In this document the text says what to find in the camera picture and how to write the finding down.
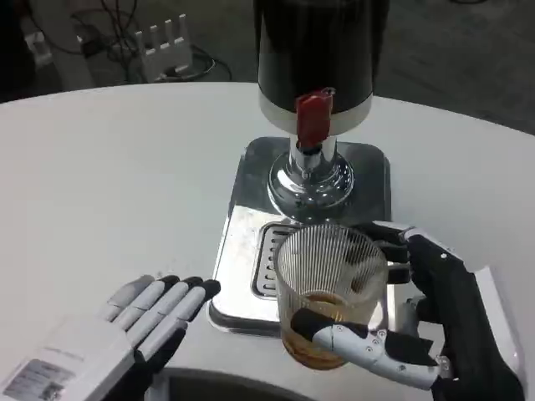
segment red lever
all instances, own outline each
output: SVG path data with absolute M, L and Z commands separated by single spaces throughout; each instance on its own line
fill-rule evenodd
M 329 136 L 333 95 L 334 89 L 325 88 L 297 98 L 299 147 L 312 148 Z

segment ribbed glass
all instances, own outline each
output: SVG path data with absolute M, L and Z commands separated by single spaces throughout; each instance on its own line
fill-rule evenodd
M 383 252 L 364 234 L 325 224 L 295 231 L 275 251 L 278 315 L 284 344 L 311 368 L 344 362 L 297 335 L 292 315 L 306 307 L 337 322 L 367 324 L 388 276 Z

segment white robotic hand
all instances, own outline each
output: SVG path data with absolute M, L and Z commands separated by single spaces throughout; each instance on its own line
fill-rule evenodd
M 525 399 L 522 352 L 489 267 L 466 270 L 452 250 L 422 230 L 374 221 L 356 226 L 377 243 L 387 259 L 409 262 L 390 272 L 389 282 L 411 279 L 424 297 L 405 306 L 419 321 L 441 324 L 441 355 L 429 355 L 432 341 L 365 325 L 335 322 L 308 309 L 293 315 L 292 328 L 309 341 L 379 376 L 431 390 L 435 400 Z
M 97 316 L 58 326 L 3 381 L 0 401 L 142 399 L 188 322 L 220 289 L 200 277 L 142 276 L 124 285 Z

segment label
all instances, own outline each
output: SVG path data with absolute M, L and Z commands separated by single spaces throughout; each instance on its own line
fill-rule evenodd
M 3 390 L 18 401 L 58 401 L 74 373 L 48 362 L 32 359 Z

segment white round table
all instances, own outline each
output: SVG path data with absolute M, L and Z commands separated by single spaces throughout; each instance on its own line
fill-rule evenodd
M 58 319 L 96 310 L 133 277 L 209 277 L 241 153 L 259 136 L 284 136 L 262 116 L 255 84 L 55 94 L 0 105 L 0 126 L 0 378 Z M 394 221 L 426 229 L 472 270 L 501 271 L 533 385 L 535 138 L 376 98 L 339 140 L 385 152 Z M 169 368 L 243 375 L 318 400 L 431 399 L 354 366 L 307 370 L 278 340 L 219 332 L 206 316 Z

